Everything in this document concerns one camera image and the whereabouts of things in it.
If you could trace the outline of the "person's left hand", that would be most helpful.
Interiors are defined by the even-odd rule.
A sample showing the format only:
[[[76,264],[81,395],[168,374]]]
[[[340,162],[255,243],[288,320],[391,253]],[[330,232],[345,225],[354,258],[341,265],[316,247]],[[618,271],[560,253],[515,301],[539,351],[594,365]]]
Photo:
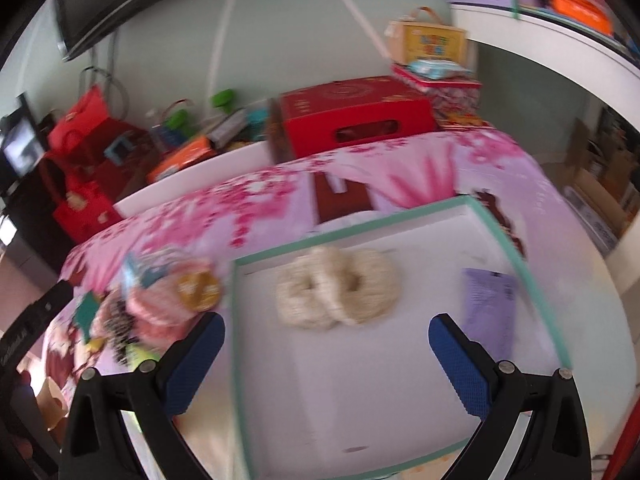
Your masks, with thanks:
[[[2,368],[1,478],[56,479],[59,458],[29,381]]]

